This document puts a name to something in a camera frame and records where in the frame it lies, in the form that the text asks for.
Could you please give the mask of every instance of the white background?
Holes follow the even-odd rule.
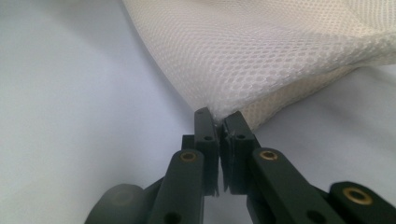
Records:
[[[395,127],[390,65],[353,72],[255,134],[313,185],[350,180],[396,205]],[[121,1],[0,0],[0,223],[83,223],[112,186],[161,178],[189,133],[193,111]],[[205,223],[251,223],[245,197],[206,198]]]

